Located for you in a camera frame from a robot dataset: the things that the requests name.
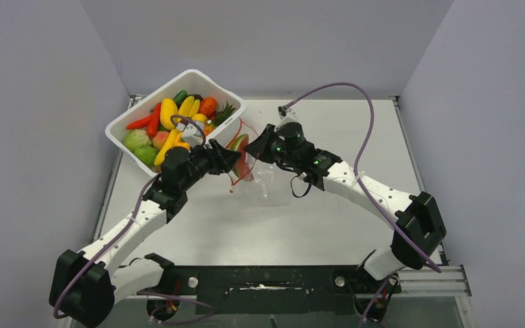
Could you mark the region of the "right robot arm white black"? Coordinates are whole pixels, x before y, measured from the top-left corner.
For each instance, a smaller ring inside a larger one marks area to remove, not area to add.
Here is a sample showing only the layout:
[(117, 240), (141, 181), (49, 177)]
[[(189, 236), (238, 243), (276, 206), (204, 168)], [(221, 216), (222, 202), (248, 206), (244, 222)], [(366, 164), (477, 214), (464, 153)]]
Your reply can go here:
[(279, 127), (267, 125), (245, 147), (245, 152), (261, 162), (293, 172), (321, 191), (349, 200), (392, 229), (391, 244), (373, 251), (360, 265), (357, 281), (363, 290), (377, 290), (384, 278), (406, 267), (441, 271), (431, 256), (446, 236), (446, 227), (438, 204), (429, 193), (413, 195), (355, 173), (338, 155), (309, 142), (298, 122)]

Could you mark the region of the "clear zip bag red zipper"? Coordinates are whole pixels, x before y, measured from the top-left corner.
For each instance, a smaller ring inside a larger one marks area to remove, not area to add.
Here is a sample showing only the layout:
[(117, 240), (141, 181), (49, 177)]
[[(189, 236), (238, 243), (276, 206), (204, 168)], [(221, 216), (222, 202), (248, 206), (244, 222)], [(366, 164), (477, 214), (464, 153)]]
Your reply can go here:
[[(227, 149), (234, 139), (243, 133), (249, 135), (249, 143), (258, 137), (256, 130), (245, 120), (240, 119), (238, 131), (227, 145)], [(291, 204), (292, 196), (287, 181), (289, 175), (273, 165), (263, 163), (248, 153), (246, 154), (254, 179), (249, 182), (239, 180), (231, 171), (228, 174), (230, 194), (249, 206), (280, 207)]]

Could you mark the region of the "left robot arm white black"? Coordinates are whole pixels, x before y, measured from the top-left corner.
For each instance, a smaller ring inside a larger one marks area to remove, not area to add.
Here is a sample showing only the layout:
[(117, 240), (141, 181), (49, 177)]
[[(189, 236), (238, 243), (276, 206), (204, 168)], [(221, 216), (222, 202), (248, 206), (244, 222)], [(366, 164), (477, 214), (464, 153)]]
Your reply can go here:
[(172, 266), (168, 260), (153, 254), (128, 267), (121, 264), (180, 212), (196, 182), (207, 174), (231, 172), (240, 158), (240, 152), (214, 139), (190, 150), (170, 148), (160, 173), (144, 185), (131, 213), (97, 241), (80, 251), (68, 249), (57, 259), (49, 295), (54, 318), (70, 317), (97, 327), (115, 304), (157, 286)]

